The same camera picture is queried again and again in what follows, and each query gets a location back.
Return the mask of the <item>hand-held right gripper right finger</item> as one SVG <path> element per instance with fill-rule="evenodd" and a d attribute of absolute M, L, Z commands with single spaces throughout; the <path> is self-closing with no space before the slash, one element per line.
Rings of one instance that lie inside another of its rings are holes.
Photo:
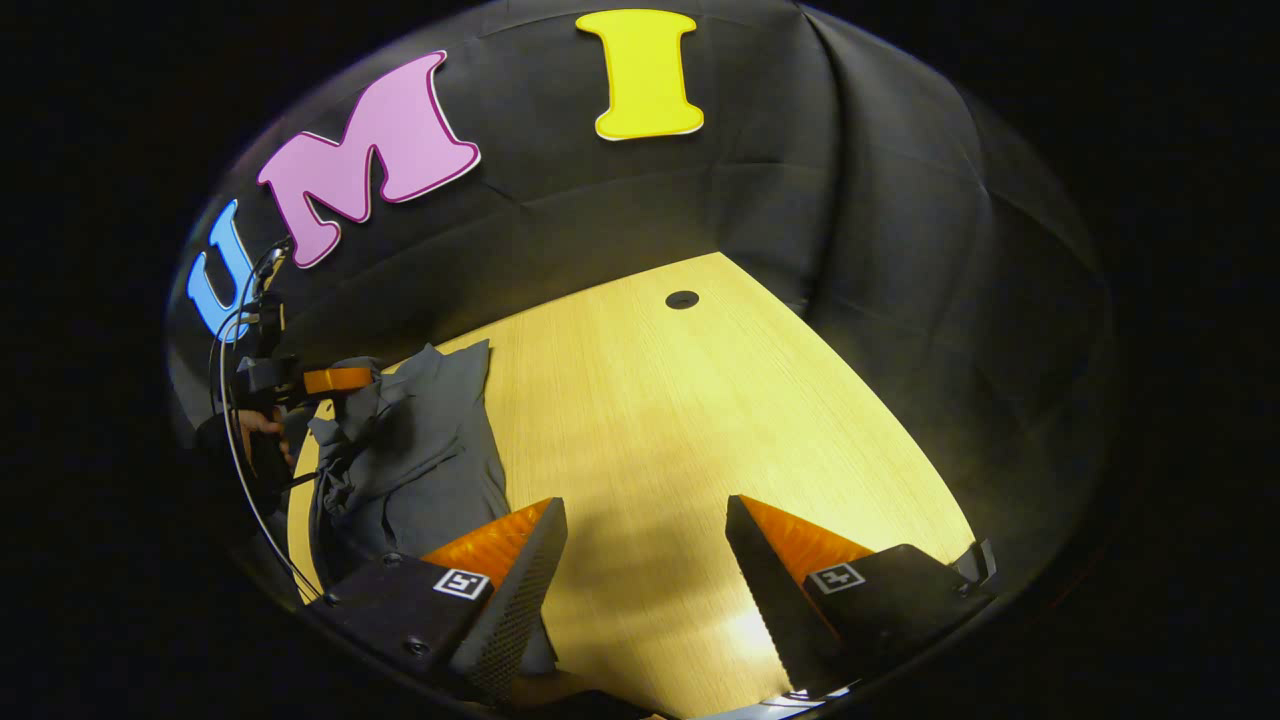
<path fill-rule="evenodd" d="M 826 696 L 888 674 L 995 602 L 984 582 L 913 544 L 872 551 L 746 495 L 724 534 L 785 674 Z"/>

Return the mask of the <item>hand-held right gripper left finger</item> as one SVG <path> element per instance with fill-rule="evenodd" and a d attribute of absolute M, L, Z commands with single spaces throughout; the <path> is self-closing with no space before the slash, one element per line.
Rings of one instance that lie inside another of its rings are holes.
<path fill-rule="evenodd" d="M 385 553 L 320 598 L 320 628 L 410 682 L 509 702 L 568 528 L 549 497 L 422 557 Z"/>

